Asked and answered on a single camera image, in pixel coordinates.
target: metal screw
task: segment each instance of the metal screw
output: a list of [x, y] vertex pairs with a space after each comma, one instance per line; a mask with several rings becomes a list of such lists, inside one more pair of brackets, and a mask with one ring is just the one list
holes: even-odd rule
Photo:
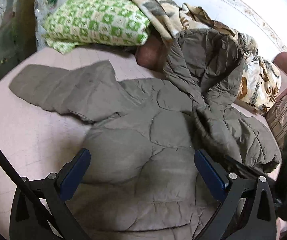
[[231, 178], [231, 179], [236, 179], [237, 178], [237, 174], [235, 174], [235, 173], [229, 173], [229, 178]]
[[265, 178], [264, 176], [260, 176], [260, 177], [259, 177], [259, 180], [260, 180], [261, 182], [266, 182], [266, 178]]
[[48, 175], [48, 179], [55, 179], [57, 177], [57, 174], [56, 173], [50, 173]]

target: blanket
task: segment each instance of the blanket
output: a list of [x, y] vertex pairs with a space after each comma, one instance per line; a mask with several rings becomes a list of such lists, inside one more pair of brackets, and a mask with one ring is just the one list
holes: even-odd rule
[[231, 107], [244, 53], [212, 29], [170, 45], [166, 79], [117, 82], [108, 61], [76, 70], [26, 66], [10, 90], [47, 111], [92, 123], [91, 165], [67, 205], [93, 240], [191, 240], [218, 206], [194, 166], [195, 149], [271, 171], [270, 131]]
[[281, 77], [278, 68], [269, 60], [258, 57], [254, 38], [212, 20], [201, 7], [183, 3], [181, 8], [173, 0], [131, 0], [150, 20], [166, 46], [182, 30], [212, 28], [229, 35], [243, 49], [244, 71], [237, 98], [256, 111], [266, 113], [275, 103]]

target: green checkered pillow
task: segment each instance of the green checkered pillow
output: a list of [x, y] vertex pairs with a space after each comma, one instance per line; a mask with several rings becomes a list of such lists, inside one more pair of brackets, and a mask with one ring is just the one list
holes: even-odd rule
[[43, 23], [47, 44], [61, 53], [76, 45], [143, 45], [148, 18], [129, 0], [68, 0]]

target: black rod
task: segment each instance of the black rod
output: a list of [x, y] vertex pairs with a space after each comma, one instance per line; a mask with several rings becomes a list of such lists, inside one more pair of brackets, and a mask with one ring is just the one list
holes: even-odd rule
[[2, 151], [0, 150], [0, 166], [5, 171], [5, 173], [9, 176], [9, 178], [17, 185], [17, 187], [24, 193], [24, 195], [34, 204], [45, 218], [51, 223], [51, 225], [60, 232], [57, 223], [51, 213], [47, 208], [40, 202], [40, 199], [34, 194], [34, 192], [25, 184], [13, 166], [10, 164], [8, 159], [4, 156]]

